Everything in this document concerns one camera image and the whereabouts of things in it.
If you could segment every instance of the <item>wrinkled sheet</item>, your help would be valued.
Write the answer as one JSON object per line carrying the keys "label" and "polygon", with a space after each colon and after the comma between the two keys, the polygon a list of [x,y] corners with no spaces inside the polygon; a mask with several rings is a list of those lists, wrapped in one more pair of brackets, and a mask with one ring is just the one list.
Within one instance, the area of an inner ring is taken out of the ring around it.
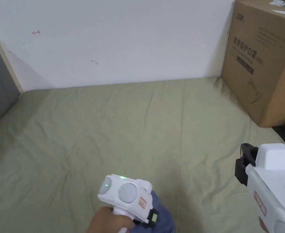
{"label": "wrinkled sheet", "polygon": [[82,232],[107,174],[148,180],[177,232],[260,233],[234,177],[259,128],[220,78],[22,94],[0,120],[0,232]]}

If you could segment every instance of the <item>vr controller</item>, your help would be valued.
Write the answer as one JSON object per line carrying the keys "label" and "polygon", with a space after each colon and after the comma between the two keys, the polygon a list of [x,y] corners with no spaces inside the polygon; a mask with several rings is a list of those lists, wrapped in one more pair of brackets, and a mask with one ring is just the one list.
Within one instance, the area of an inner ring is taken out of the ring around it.
{"label": "vr controller", "polygon": [[117,176],[106,176],[99,189],[98,198],[113,206],[113,214],[125,215],[145,228],[156,225],[158,211],[153,208],[152,184]]}

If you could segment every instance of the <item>person's hand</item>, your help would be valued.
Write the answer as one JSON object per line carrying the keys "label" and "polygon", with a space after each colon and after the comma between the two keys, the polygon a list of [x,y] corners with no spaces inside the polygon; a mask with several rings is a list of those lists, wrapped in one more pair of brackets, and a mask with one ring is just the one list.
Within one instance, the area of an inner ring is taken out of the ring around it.
{"label": "person's hand", "polygon": [[95,213],[86,233],[118,233],[122,228],[132,229],[134,227],[131,218],[114,215],[112,211],[113,208],[101,207]]}
{"label": "person's hand", "polygon": [[266,228],[266,225],[264,224],[264,222],[262,221],[262,219],[259,217],[259,222],[260,222],[260,226],[261,228],[266,232],[269,233],[268,229]]}

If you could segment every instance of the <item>white controller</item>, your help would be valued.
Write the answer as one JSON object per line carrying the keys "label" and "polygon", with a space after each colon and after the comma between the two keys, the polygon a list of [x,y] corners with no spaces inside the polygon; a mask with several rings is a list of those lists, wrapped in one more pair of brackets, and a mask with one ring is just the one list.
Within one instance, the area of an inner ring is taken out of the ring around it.
{"label": "white controller", "polygon": [[[122,176],[106,176],[99,189],[98,198],[113,206],[113,214],[125,215],[140,222],[147,219],[152,205],[152,184],[144,180],[133,180]],[[119,233],[126,233],[122,228]]]}

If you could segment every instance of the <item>black clip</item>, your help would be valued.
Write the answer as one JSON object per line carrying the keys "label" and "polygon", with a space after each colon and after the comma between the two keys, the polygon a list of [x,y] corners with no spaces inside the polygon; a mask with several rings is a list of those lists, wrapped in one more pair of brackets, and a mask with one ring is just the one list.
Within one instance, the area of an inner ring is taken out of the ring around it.
{"label": "black clip", "polygon": [[241,157],[235,161],[235,176],[241,184],[247,186],[248,176],[246,174],[246,167],[251,164],[256,166],[256,157],[259,148],[248,143],[241,144]]}
{"label": "black clip", "polygon": [[159,212],[156,209],[151,209],[147,217],[147,220],[149,220],[149,223],[140,222],[136,219],[134,219],[133,222],[136,225],[142,225],[144,228],[154,228],[156,226],[156,220],[158,218],[158,214]]}

